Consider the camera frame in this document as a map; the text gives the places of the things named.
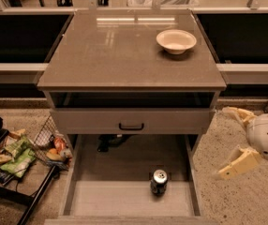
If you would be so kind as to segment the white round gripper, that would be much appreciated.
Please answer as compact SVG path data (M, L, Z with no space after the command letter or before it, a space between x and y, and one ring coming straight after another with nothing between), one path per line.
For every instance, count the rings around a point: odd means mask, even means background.
M268 160L268 113L257 116L237 107L225 107L222 112L246 128L246 138L254 148L237 146L233 149L226 163L217 171L218 178L228 180L258 167L261 156Z

